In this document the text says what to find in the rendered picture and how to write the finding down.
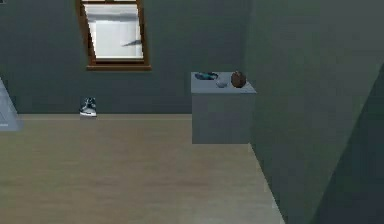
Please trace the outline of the grey cabinet block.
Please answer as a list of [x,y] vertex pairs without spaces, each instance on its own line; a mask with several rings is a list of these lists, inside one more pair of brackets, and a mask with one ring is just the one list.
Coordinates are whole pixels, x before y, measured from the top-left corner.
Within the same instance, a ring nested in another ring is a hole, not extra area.
[[[248,144],[254,110],[255,88],[249,83],[242,88],[231,84],[231,72],[213,72],[216,80],[198,80],[191,73],[192,143]],[[228,82],[218,88],[216,81]]]

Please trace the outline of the blue flat dish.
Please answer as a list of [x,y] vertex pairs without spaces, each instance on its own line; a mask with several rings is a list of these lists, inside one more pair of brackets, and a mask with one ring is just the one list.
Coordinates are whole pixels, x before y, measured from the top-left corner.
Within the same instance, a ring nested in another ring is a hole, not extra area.
[[218,74],[213,72],[207,72],[207,73],[196,73],[195,78],[198,80],[216,80],[218,78]]

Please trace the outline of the brown round ball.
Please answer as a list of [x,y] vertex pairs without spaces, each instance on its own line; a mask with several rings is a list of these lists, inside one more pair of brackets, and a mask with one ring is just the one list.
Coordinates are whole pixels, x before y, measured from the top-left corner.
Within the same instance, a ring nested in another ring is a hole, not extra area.
[[235,88],[242,88],[247,82],[246,76],[240,72],[240,71],[235,71],[231,75],[231,84]]

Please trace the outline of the grey and white sneaker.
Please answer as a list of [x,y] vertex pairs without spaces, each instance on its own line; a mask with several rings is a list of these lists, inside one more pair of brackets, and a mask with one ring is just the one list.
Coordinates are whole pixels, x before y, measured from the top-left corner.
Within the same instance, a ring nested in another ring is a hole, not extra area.
[[96,99],[93,97],[87,97],[81,103],[79,114],[81,116],[96,117]]

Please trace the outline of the brown framed window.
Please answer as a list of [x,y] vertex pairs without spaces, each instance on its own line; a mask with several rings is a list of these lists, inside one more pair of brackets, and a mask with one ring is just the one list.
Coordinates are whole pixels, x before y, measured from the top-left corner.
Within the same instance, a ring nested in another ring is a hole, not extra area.
[[74,1],[88,70],[151,70],[142,0]]

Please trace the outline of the pale grey furniture piece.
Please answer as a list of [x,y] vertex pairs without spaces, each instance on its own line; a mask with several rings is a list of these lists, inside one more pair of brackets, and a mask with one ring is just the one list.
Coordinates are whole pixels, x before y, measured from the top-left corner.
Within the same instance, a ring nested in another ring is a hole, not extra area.
[[23,122],[9,96],[4,81],[0,78],[0,131],[20,131]]

